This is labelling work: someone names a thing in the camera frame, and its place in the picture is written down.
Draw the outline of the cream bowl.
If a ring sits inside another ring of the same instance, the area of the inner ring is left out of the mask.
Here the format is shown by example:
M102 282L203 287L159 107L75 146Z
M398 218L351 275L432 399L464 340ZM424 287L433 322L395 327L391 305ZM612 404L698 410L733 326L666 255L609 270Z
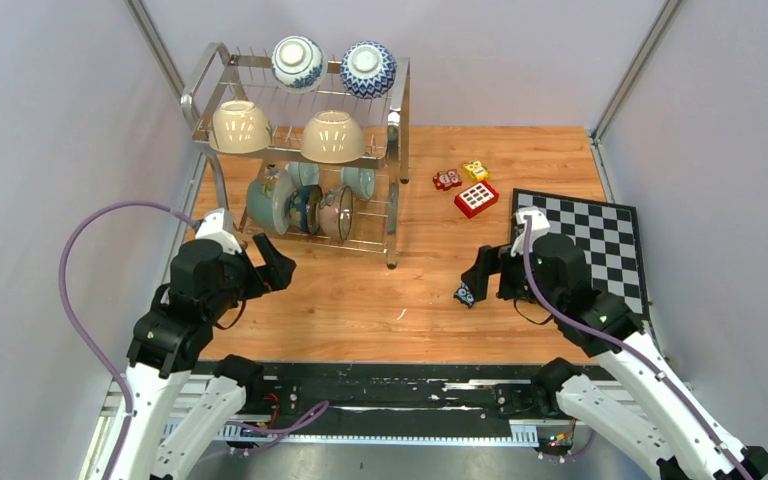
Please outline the cream bowl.
M363 130L346 111L320 111L304 127L300 152L305 159L323 164L355 161L365 154Z
M209 145L222 154L247 154L272 145L272 125L254 102L231 100L213 113Z

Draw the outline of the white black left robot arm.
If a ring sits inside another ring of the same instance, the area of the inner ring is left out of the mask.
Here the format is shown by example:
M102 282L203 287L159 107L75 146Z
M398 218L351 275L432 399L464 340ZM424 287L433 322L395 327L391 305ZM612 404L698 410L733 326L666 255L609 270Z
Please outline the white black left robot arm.
M253 265L230 234L184 243L149 311L133 329L123 394L94 479L185 479L232 415L258 411L266 400L262 365L229 355L177 428L164 430L218 320L251 299L286 289L296 268L264 234L253 238L264 263Z

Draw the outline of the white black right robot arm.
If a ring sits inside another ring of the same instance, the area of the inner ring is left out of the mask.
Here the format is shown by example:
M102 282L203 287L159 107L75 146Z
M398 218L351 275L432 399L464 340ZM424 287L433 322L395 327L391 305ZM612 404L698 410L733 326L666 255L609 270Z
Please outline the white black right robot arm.
M609 399L563 358L532 378L531 403L544 417L584 421L652 479L762 479L768 451L744 444L708 413L672 371L622 297L593 284L585 252L563 234L479 248L455 299L473 306L487 297L542 305L563 336L596 360L636 402L634 413Z

